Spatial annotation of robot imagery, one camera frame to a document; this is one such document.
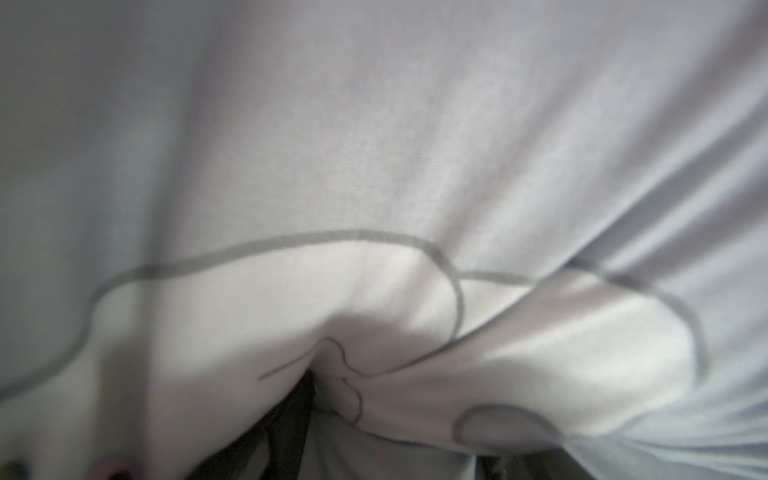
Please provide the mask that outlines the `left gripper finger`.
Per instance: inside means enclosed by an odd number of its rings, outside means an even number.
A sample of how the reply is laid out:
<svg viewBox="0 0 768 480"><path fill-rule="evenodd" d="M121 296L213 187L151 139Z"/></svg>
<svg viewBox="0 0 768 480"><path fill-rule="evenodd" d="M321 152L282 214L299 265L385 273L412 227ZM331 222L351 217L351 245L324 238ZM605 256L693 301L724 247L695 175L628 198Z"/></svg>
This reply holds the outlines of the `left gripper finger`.
<svg viewBox="0 0 768 480"><path fill-rule="evenodd" d="M314 406L310 372L247 432L211 455L188 475L190 479L286 479L299 476Z"/></svg>

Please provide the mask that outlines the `grey polar bear pillow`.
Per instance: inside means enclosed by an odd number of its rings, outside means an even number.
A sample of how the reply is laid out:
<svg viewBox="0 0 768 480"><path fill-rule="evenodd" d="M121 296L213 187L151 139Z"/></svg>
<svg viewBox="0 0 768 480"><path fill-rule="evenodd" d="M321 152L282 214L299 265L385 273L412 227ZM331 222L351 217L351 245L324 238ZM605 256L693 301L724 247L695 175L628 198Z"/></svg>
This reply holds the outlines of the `grey polar bear pillow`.
<svg viewBox="0 0 768 480"><path fill-rule="evenodd" d="M767 475L763 1L5 1L1 475Z"/></svg>

